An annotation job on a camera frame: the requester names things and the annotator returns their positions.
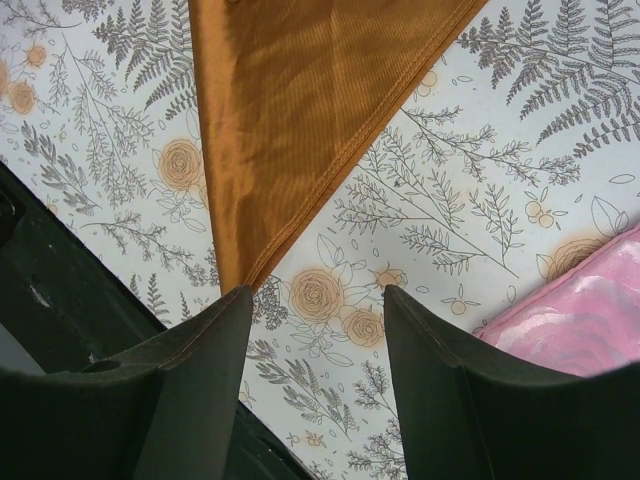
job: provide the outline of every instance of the flower illustration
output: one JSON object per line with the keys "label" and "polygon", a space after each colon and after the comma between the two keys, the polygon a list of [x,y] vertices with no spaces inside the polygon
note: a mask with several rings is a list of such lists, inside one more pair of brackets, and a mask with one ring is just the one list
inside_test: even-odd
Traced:
{"label": "flower illustration", "polygon": [[293,447],[296,443],[300,443],[300,437],[297,435],[293,435],[291,432],[289,432],[287,441],[290,442],[291,446]]}
{"label": "flower illustration", "polygon": [[204,204],[205,208],[209,210],[209,196],[207,194],[207,180],[204,174],[200,175],[198,178],[198,195],[200,196],[200,201]]}
{"label": "flower illustration", "polygon": [[438,75],[435,72],[428,72],[418,85],[418,88],[413,92],[413,99],[417,100],[418,95],[421,97],[428,97],[431,94],[431,88],[436,85],[438,81]]}
{"label": "flower illustration", "polygon": [[47,195],[47,210],[49,210],[51,213],[53,213],[54,215],[58,215],[58,200],[51,200],[51,198],[49,197],[49,195]]}
{"label": "flower illustration", "polygon": [[9,101],[16,112],[27,115],[36,104],[36,91],[27,83],[11,83],[9,85]]}
{"label": "flower illustration", "polygon": [[380,287],[381,290],[384,290],[387,285],[396,285],[404,288],[408,283],[407,275],[402,270],[389,268],[389,266],[387,266],[386,270],[373,272],[373,274],[376,277],[375,284]]}
{"label": "flower illustration", "polygon": [[373,347],[384,338],[382,315],[368,309],[343,307],[340,310],[342,328],[356,345]]}
{"label": "flower illustration", "polygon": [[307,270],[293,279],[289,302],[300,318],[324,323],[344,305],[344,291],[340,282],[324,270]]}
{"label": "flower illustration", "polygon": [[478,302],[464,299],[464,285],[462,284],[458,287],[457,297],[445,298],[444,300],[440,300],[440,302],[448,304],[451,313],[454,315],[464,315],[467,312],[467,307],[480,306]]}
{"label": "flower illustration", "polygon": [[26,52],[26,62],[32,67],[40,68],[44,61],[47,59],[47,51],[40,45],[34,45],[30,50]]}
{"label": "flower illustration", "polygon": [[548,191],[549,187],[545,187],[540,198],[533,192],[524,192],[525,195],[531,199],[531,201],[525,205],[524,211],[527,217],[529,217],[530,223],[538,224],[542,228],[551,228],[555,225],[558,230],[561,230],[557,217],[562,217],[569,212],[545,209],[542,203],[546,200]]}
{"label": "flower illustration", "polygon": [[9,87],[9,67],[3,61],[0,61],[0,95],[7,91]]}
{"label": "flower illustration", "polygon": [[601,240],[574,240],[558,248],[549,262],[547,281],[550,282],[564,275],[595,253],[604,243]]}
{"label": "flower illustration", "polygon": [[201,171],[202,157],[191,141],[174,140],[162,150],[158,175],[169,188],[189,190],[198,184]]}
{"label": "flower illustration", "polygon": [[312,447],[319,447],[322,445],[324,448],[327,448],[327,444],[322,440],[324,435],[318,436],[317,433],[311,433],[309,430],[305,430],[305,432],[307,432],[307,442],[309,445]]}
{"label": "flower illustration", "polygon": [[244,403],[247,407],[249,408],[253,408],[253,405],[251,404],[251,402],[255,402],[256,399],[253,398],[251,396],[251,393],[249,392],[249,384],[247,383],[247,381],[244,381],[244,390],[241,390],[239,395],[238,395],[238,400],[240,400],[242,403]]}

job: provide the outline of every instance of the fabric seam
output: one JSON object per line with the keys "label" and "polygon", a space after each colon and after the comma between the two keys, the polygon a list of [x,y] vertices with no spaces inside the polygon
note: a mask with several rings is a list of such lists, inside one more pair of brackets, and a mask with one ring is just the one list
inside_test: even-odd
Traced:
{"label": "fabric seam", "polygon": [[[264,268],[266,262],[268,261],[268,257],[272,256],[274,253],[273,246],[277,244],[276,248],[280,246],[286,237],[292,234],[292,228],[297,228],[305,219],[305,217],[309,214],[309,211],[313,208],[313,206],[320,200],[322,193],[324,193],[330,182],[327,182],[327,179],[333,179],[335,175],[346,165],[349,159],[355,153],[354,146],[359,146],[362,144],[364,139],[371,134],[371,131],[377,125],[378,122],[375,122],[375,118],[379,116],[380,112],[383,110],[388,111],[391,109],[389,105],[389,99],[393,96],[399,97],[402,95],[404,90],[396,92],[396,89],[399,85],[406,83],[407,76],[410,74],[412,68],[420,63],[424,64],[431,54],[434,45],[436,45],[436,41],[439,38],[439,35],[442,32],[449,32],[451,27],[455,25],[455,22],[459,20],[458,14],[462,10],[462,15],[468,12],[471,7],[476,3],[476,0],[469,0],[465,3],[461,3],[456,10],[447,18],[444,22],[443,26],[438,29],[434,39],[429,42],[423,50],[416,56],[416,58],[411,62],[411,64],[405,69],[405,72],[400,76],[400,78],[394,83],[393,87],[387,92],[384,99],[380,102],[376,110],[373,114],[367,119],[367,121],[358,129],[355,135],[349,140],[344,147],[342,147],[340,153],[337,158],[332,162],[330,169],[320,178],[320,183],[318,186],[314,188],[311,192],[311,195],[307,197],[307,201],[302,204],[302,208],[298,210],[298,213],[280,230],[280,232],[267,244],[264,248],[256,262],[254,263],[253,268],[249,271],[249,274],[245,280],[247,284],[253,284],[253,281],[258,276],[260,270]],[[444,41],[444,38],[440,39],[437,45],[441,44]],[[354,153],[348,155],[350,150],[354,150]]]}

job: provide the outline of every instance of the fabric fold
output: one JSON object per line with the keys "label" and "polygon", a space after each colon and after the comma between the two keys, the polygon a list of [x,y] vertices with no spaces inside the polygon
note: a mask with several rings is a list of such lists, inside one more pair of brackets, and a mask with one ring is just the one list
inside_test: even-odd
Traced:
{"label": "fabric fold", "polygon": [[254,288],[485,0],[191,0],[223,292]]}

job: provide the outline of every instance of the fern illustration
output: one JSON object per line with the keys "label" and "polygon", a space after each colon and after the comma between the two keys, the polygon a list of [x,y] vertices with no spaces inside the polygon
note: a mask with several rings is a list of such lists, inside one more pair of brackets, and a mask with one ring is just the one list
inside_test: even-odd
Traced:
{"label": "fern illustration", "polygon": [[152,273],[147,286],[147,307],[149,307],[149,310],[163,323],[165,323],[165,321],[160,317],[169,313],[165,305],[166,303],[162,299],[162,294],[158,290],[157,274]]}
{"label": "fern illustration", "polygon": [[182,307],[182,321],[185,322],[191,318],[191,310],[189,310],[189,305],[182,292],[180,292],[180,306]]}
{"label": "fern illustration", "polygon": [[[591,28],[581,0],[561,0],[553,25],[543,18],[541,0],[528,0],[517,29],[504,7],[495,25],[485,17],[458,43],[478,55],[480,68],[492,69],[494,88],[515,75],[506,102],[509,105],[528,92],[520,107],[522,120],[549,104],[570,101],[543,128],[537,143],[583,126],[585,141],[573,149],[573,156],[581,158],[608,145],[609,137],[640,140],[633,127],[640,115],[640,105],[634,101],[640,88],[640,46],[635,43],[640,34],[630,29],[640,20],[630,16],[633,8],[625,1],[597,0]],[[590,124],[595,121],[611,134],[604,127],[593,133]]]}
{"label": "fern illustration", "polygon": [[129,290],[138,298],[140,298],[140,289],[138,288],[138,276],[134,273],[129,281]]}
{"label": "fern illustration", "polygon": [[154,85],[145,107],[170,98],[165,117],[195,106],[196,91],[191,53],[189,7],[185,0],[172,0],[171,11],[163,0],[152,0],[148,18],[142,0],[134,0],[127,20],[122,7],[109,15],[93,34],[115,55],[116,68],[126,62],[125,78],[135,75],[133,90]]}

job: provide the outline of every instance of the hole in black plastic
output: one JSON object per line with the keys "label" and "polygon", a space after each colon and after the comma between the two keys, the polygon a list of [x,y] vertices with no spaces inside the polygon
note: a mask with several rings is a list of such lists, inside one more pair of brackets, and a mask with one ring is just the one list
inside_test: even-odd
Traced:
{"label": "hole in black plastic", "polygon": [[117,360],[103,360],[85,368],[82,373],[108,372],[109,370],[114,370],[119,366],[120,362]]}

